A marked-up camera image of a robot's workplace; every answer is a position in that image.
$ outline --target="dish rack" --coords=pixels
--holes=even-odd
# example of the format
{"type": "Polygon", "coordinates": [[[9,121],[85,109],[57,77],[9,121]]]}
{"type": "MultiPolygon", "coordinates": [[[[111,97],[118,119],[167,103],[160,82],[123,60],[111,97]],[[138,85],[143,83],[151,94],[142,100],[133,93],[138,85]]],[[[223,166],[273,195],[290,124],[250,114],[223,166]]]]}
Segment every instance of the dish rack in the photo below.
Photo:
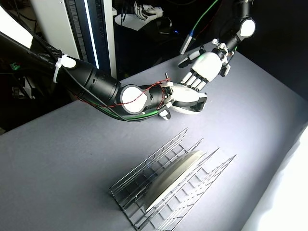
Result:
{"type": "Polygon", "coordinates": [[[198,166],[176,188],[150,211],[145,212],[143,199],[151,182],[170,163],[181,155],[193,151],[202,142],[203,139],[199,140],[190,149],[184,149],[181,142],[187,130],[186,128],[180,132],[110,188],[112,196],[135,230],[174,230],[235,157],[229,158],[220,166],[206,172],[204,169],[206,161],[219,148],[210,155],[205,154],[198,166]]]}

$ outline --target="plate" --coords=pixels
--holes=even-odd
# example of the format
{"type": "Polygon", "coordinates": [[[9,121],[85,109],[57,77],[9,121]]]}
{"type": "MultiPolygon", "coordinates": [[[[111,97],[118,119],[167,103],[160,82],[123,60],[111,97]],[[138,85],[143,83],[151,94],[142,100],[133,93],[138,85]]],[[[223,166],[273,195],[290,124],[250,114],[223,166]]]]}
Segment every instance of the plate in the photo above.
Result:
{"type": "Polygon", "coordinates": [[[179,157],[171,163],[152,183],[145,195],[143,207],[150,211],[168,193],[193,171],[202,160],[204,151],[194,151],[179,157]]]}

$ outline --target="table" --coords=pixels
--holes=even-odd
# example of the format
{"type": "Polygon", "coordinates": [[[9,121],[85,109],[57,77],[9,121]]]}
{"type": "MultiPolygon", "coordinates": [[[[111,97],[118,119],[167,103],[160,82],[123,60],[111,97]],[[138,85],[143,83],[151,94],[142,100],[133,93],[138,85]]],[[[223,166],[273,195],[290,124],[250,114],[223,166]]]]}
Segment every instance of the table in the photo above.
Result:
{"type": "MultiPolygon", "coordinates": [[[[179,81],[189,70],[177,68],[182,58],[123,84],[166,71],[179,81]]],[[[199,149],[237,156],[177,230],[240,230],[308,121],[308,103],[239,53],[205,90],[199,115],[128,123],[73,102],[0,136],[1,230],[132,231],[109,187],[186,127],[184,147],[203,137],[199,149]]]]}

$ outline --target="wire dish rack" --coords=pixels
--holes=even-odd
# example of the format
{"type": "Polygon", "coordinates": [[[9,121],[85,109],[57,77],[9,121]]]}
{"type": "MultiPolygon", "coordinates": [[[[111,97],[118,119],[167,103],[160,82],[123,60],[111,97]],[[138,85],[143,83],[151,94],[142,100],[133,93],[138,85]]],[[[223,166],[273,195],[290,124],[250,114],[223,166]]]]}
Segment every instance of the wire dish rack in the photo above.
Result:
{"type": "Polygon", "coordinates": [[[207,172],[204,169],[205,163],[219,148],[209,155],[204,154],[198,166],[177,187],[150,211],[145,212],[143,200],[153,180],[168,165],[181,155],[193,151],[203,140],[188,150],[184,149],[181,142],[187,130],[180,132],[110,188],[112,196],[135,230],[174,230],[235,157],[207,172]]]}

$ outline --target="white robotic hand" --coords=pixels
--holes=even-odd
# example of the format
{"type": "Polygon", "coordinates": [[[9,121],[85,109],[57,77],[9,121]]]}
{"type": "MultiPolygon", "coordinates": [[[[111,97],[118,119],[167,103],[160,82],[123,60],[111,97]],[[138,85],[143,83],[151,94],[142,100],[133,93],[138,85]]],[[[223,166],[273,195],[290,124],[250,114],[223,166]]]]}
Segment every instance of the white robotic hand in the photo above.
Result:
{"type": "Polygon", "coordinates": [[[162,8],[151,5],[138,5],[137,2],[134,3],[134,11],[138,18],[146,22],[163,16],[162,8]]]}

